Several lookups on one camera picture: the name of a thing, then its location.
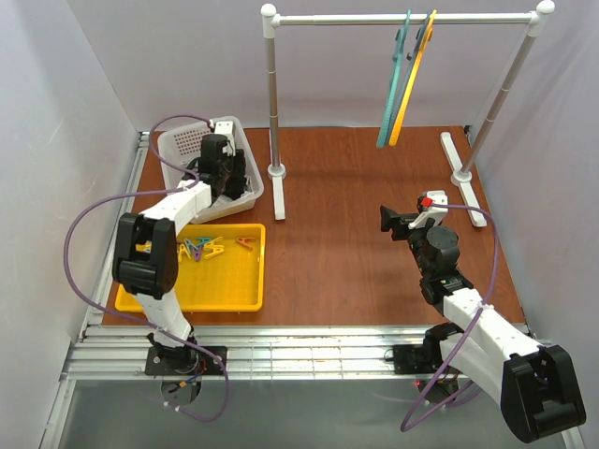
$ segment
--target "cable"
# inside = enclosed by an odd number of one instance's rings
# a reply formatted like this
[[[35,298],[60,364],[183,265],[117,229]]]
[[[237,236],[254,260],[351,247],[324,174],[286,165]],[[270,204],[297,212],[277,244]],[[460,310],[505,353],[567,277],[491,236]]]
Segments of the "cable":
[[[158,160],[165,164],[168,167],[171,168],[175,168],[176,170],[179,170],[183,173],[187,173],[190,174],[194,177],[194,183],[190,184],[187,186],[187,188],[192,188],[194,186],[196,186],[199,183],[199,176],[198,174],[196,174],[194,171],[192,170],[187,170],[185,168],[180,168],[177,167],[173,164],[171,164],[169,161],[167,161],[166,159],[164,159],[156,150],[154,144],[153,144],[153,134],[156,131],[156,128],[158,126],[160,126],[162,123],[171,120],[171,119],[176,119],[176,118],[189,118],[189,119],[195,119],[195,120],[199,120],[201,122],[205,122],[209,127],[212,127],[212,124],[209,120],[204,119],[202,117],[198,117],[195,115],[186,115],[186,114],[182,114],[182,115],[172,115],[170,117],[167,117],[166,119],[163,119],[162,121],[158,122],[157,124],[155,124],[152,129],[150,130],[150,150],[154,153],[154,155],[158,158]],[[191,417],[193,417],[194,419],[202,422],[202,423],[211,423],[213,421],[216,421],[218,418],[221,417],[221,415],[225,412],[226,410],[226,406],[228,405],[228,400],[229,400],[229,396],[230,396],[230,385],[229,385],[229,379],[228,379],[228,372],[226,371],[226,367],[225,364],[222,362],[222,360],[220,359],[220,357],[218,357],[217,355],[213,354],[211,351],[207,350],[206,348],[203,348],[202,346],[199,346],[191,341],[187,341],[187,340],[183,340],[180,339],[179,337],[171,334],[170,332],[168,332],[165,329],[162,329],[160,327],[158,327],[157,325],[155,325],[154,323],[149,322],[148,320],[145,320],[143,318],[138,318],[137,316],[133,316],[133,315],[129,315],[128,313],[123,313],[121,311],[113,311],[111,309],[108,309],[104,306],[101,306],[100,304],[97,304],[96,302],[94,302],[91,298],[87,297],[77,286],[77,284],[75,283],[75,279],[73,278],[73,273],[71,272],[71,267],[70,267],[70,261],[69,261],[69,247],[70,247],[70,243],[71,243],[71,239],[73,237],[73,233],[75,232],[75,228],[77,227],[77,225],[80,223],[80,221],[83,219],[83,217],[85,217],[85,215],[87,215],[89,212],[91,212],[92,210],[102,206],[103,204],[106,204],[108,202],[111,201],[115,201],[118,199],[125,199],[125,198],[130,198],[130,197],[138,197],[138,196],[151,196],[151,195],[166,195],[166,194],[174,194],[177,192],[181,192],[183,190],[182,189],[166,189],[166,190],[153,190],[153,191],[146,191],[146,192],[135,192],[135,193],[131,193],[131,194],[119,194],[119,195],[114,195],[114,196],[108,196],[106,198],[100,199],[98,201],[96,201],[95,203],[93,203],[92,205],[88,206],[87,208],[85,208],[76,218],[75,220],[73,220],[73,223],[71,224],[71,226],[68,228],[68,230],[66,231],[66,236],[65,236],[65,246],[63,248],[63,266],[65,268],[65,275],[66,275],[66,280],[68,281],[68,284],[71,286],[71,288],[73,289],[73,291],[75,292],[75,294],[81,298],[83,300],[83,302],[85,302],[87,305],[95,307],[96,309],[104,312],[104,313],[108,313],[110,315],[114,315],[114,316],[119,316],[121,318],[124,318],[126,320],[129,321],[133,321],[135,323],[139,323],[141,325],[146,325],[148,327],[151,327],[152,329],[164,334],[165,336],[169,337],[171,340],[177,341],[180,344],[184,344],[185,346],[189,346],[192,349],[195,349],[196,351],[199,351],[205,355],[207,355],[208,357],[211,357],[212,359],[214,359],[216,361],[216,363],[218,364],[219,368],[222,370],[223,372],[223,376],[225,377],[225,397],[223,399],[223,403],[221,405],[221,408],[218,410],[218,412],[216,412],[213,416],[210,417],[204,417],[204,416],[200,416],[196,413],[191,413],[191,412],[187,412],[185,409],[183,408],[179,408],[179,406],[175,406],[173,404],[170,404],[169,402],[165,402],[165,405],[173,407],[177,412],[181,412],[181,413],[185,413]]]
[[[454,372],[453,377],[448,380],[447,377],[449,376],[449,369],[446,369],[443,379],[439,379],[439,381],[437,381],[437,382],[439,382],[440,384],[444,384],[445,382],[448,382],[448,383],[453,382],[456,379],[458,379],[459,375],[460,375],[460,371],[458,369],[456,369],[456,372]]]
[[[422,40],[422,47],[416,56],[416,61],[414,62],[414,69],[412,73],[410,73],[410,78],[408,80],[407,88],[405,89],[405,94],[403,95],[402,105],[400,106],[400,111],[397,114],[397,119],[395,119],[395,124],[393,124],[393,130],[391,131],[391,138],[389,139],[389,145],[394,147],[397,144],[397,139],[400,136],[400,132],[402,130],[403,118],[405,117],[405,111],[408,107],[408,102],[410,101],[410,95],[412,94],[412,88],[414,87],[414,81],[416,81],[416,75],[418,74],[418,69],[420,68],[420,62],[422,61],[422,56],[424,56],[424,51],[427,49],[427,45],[432,38],[432,23],[434,21],[434,17],[437,15],[437,10],[435,9],[431,18],[429,19],[429,24],[427,25],[427,29],[425,30],[424,39]]]
[[[395,52],[391,58],[395,65],[393,66],[393,73],[391,74],[391,81],[389,83],[389,95],[387,97],[387,103],[385,104],[385,112],[383,113],[383,122],[381,123],[381,129],[378,132],[378,139],[376,140],[376,146],[383,148],[387,144],[387,132],[391,125],[391,115],[393,111],[393,104],[395,102],[395,94],[397,93],[397,84],[400,80],[400,74],[402,72],[402,61],[403,61],[403,44],[405,38],[408,35],[408,29],[410,28],[410,16],[412,10],[408,9],[405,14],[405,26],[400,28],[395,36],[396,45]]]
[[[493,227],[493,265],[492,265],[492,269],[491,269],[491,273],[490,273],[489,289],[487,290],[487,293],[485,294],[485,296],[483,297],[483,300],[481,301],[482,305],[487,304],[489,302],[489,299],[490,299],[491,295],[493,294],[493,290],[495,289],[495,282],[497,281],[497,267],[498,267],[498,261],[499,261],[499,235],[497,234],[497,226],[495,224],[495,221],[493,220],[493,217],[486,210],[482,210],[480,208],[474,208],[472,206],[463,206],[461,204],[436,204],[436,203],[432,203],[431,206],[432,207],[437,207],[437,208],[446,208],[446,209],[474,210],[476,212],[482,213],[486,218],[489,219],[489,221],[490,221],[490,223],[491,223],[491,225]],[[434,387],[434,385],[436,384],[436,382],[439,380],[439,377],[441,377],[441,375],[443,374],[443,372],[449,366],[449,363],[451,362],[451,360],[453,360],[453,358],[456,356],[456,354],[461,349],[461,347],[463,346],[463,344],[466,342],[466,339],[468,339],[468,337],[470,336],[470,334],[471,334],[472,330],[475,328],[476,322],[480,318],[480,315],[482,314],[483,310],[484,309],[482,307],[478,308],[478,310],[475,313],[475,316],[473,317],[473,319],[470,322],[470,324],[464,330],[464,333],[462,334],[461,338],[458,340],[458,342],[456,343],[456,345],[454,346],[454,348],[451,350],[451,352],[449,353],[449,355],[446,357],[446,359],[443,361],[443,363],[441,364],[441,366],[432,375],[432,377],[429,380],[429,382],[427,383],[427,385],[422,389],[422,391],[420,392],[420,395],[418,396],[418,398],[412,404],[412,407],[410,407],[410,410],[405,415],[405,417],[403,418],[402,424],[400,425],[400,429],[401,429],[402,432],[407,432],[408,430],[416,427],[418,424],[420,424],[422,421],[424,421],[425,419],[427,419],[429,416],[431,416],[437,410],[439,410],[440,408],[442,408],[443,406],[445,406],[447,403],[451,402],[453,399],[457,398],[459,395],[463,394],[464,391],[466,391],[468,388],[470,388],[473,385],[472,381],[468,381],[464,385],[464,387],[460,388],[458,391],[456,391],[449,398],[446,398],[446,399],[442,400],[441,402],[439,402],[438,404],[436,404],[432,409],[426,411],[422,416],[419,416],[416,419],[416,421],[414,421],[414,423],[408,424],[409,421],[410,421],[410,419],[412,418],[412,415],[414,414],[414,412],[416,411],[416,409],[418,408],[418,406],[420,405],[420,403],[423,400],[425,400],[425,397],[429,394],[429,391],[431,391],[431,389]],[[469,400],[471,400],[472,398],[474,398],[476,395],[478,395],[478,393],[474,393],[474,394],[472,394],[471,397],[463,399],[457,405],[461,405],[463,403],[468,402]]]
[[[451,402],[450,404],[447,404],[446,407],[459,407],[460,405],[467,404],[472,399],[474,399],[478,395],[480,395],[482,392],[483,392],[483,389],[480,386],[477,386],[476,390],[474,391],[474,393],[472,395],[470,395],[468,398],[464,398],[464,399],[460,399],[460,400],[456,400],[454,402]]]

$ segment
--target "white basket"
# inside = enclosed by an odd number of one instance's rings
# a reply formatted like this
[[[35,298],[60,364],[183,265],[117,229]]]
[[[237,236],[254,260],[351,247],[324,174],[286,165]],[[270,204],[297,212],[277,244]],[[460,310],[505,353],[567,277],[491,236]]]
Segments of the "white basket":
[[[220,117],[212,119],[214,123],[223,120],[233,121],[235,124],[235,146],[241,148],[245,154],[245,177],[248,180],[245,193],[236,200],[231,200],[225,196],[220,196],[214,204],[200,212],[192,223],[200,224],[216,220],[217,218],[232,215],[251,209],[256,200],[264,192],[264,184],[258,172],[256,160],[252,154],[252,149],[243,132],[240,121],[237,117]],[[158,138],[158,152],[170,163],[178,167],[185,168],[193,159],[199,157],[202,138],[211,131],[204,122],[197,122],[171,129],[162,133]],[[162,176],[165,179],[165,185],[168,189],[174,189],[179,185],[183,174],[179,170],[162,166]]]

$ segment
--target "yellow plastic tray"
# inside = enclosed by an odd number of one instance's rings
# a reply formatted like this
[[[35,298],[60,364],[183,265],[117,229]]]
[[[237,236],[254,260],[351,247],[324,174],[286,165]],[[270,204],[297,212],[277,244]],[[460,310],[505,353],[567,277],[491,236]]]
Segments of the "yellow plastic tray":
[[[225,252],[204,259],[202,252],[196,262],[183,254],[179,277],[175,283],[177,299],[183,311],[259,311],[262,307],[264,282],[264,246],[266,229],[262,224],[189,224],[177,236],[177,241],[195,237],[223,237],[217,244]],[[252,251],[241,246],[236,238],[253,237]],[[117,311],[143,311],[141,305],[119,286]]]

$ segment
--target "metal pole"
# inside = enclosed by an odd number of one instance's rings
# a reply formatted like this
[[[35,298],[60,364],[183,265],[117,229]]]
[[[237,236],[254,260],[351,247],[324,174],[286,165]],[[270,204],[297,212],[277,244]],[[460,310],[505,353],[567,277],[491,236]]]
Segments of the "metal pole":
[[[277,70],[274,63],[274,37],[266,39],[266,64],[269,74],[269,106],[270,106],[270,163],[272,167],[281,166],[279,153],[279,109],[277,107]]]
[[[535,39],[536,36],[527,35],[526,37],[524,37],[522,45],[520,45],[518,53],[516,54],[516,57],[514,58],[512,65],[509,67],[507,75],[505,75],[504,83],[502,84],[501,89],[497,93],[497,96],[495,96],[495,100],[493,101],[493,104],[489,109],[489,113],[487,114],[485,121],[480,127],[480,131],[478,131],[478,134],[476,135],[475,143],[472,146],[472,150],[470,151],[468,160],[460,169],[460,174],[468,173],[472,169],[472,166],[475,164],[476,156],[478,155],[478,152],[480,152],[480,149],[482,148],[483,143],[485,142],[485,139],[487,138],[487,135],[489,134],[491,127],[495,123],[497,114],[502,108],[502,105],[505,99],[507,98],[507,94],[509,94],[509,90],[512,88],[512,84],[514,84],[514,80],[516,79],[516,76],[522,68],[524,60],[526,60],[526,56],[528,56],[528,53],[531,50],[531,47],[533,46]]]
[[[405,14],[330,14],[313,16],[278,16],[276,26],[280,25],[403,25]],[[482,13],[482,14],[437,14],[435,25],[442,24],[506,24],[530,23],[533,12],[523,13]],[[410,24],[423,25],[426,14],[412,14]]]

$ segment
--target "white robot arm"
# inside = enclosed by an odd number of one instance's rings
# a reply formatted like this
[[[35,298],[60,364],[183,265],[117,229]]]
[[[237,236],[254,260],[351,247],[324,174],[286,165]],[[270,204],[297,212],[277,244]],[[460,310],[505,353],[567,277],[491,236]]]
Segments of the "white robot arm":
[[[245,158],[243,151],[235,148],[233,122],[218,122],[215,131],[218,133],[203,137],[200,156],[187,167],[200,181],[183,177],[179,183],[182,191],[142,213],[120,217],[112,264],[112,277],[141,304],[151,323],[193,342],[194,329],[183,316],[174,289],[179,272],[177,236],[218,196],[236,199],[245,185]],[[148,253],[138,249],[148,243]],[[184,373],[197,364],[198,354],[189,346],[155,330],[148,339],[157,359],[164,360],[169,369]]]
[[[570,355],[560,346],[545,347],[519,332],[483,305],[482,297],[458,269],[458,236],[442,226],[447,213],[443,191],[418,199],[418,213],[398,214],[381,207],[381,231],[407,240],[422,273],[426,301],[450,323],[427,331],[419,350],[433,370],[448,359],[480,311],[471,333],[449,365],[485,390],[502,410],[504,420],[523,442],[532,442],[586,421]]]

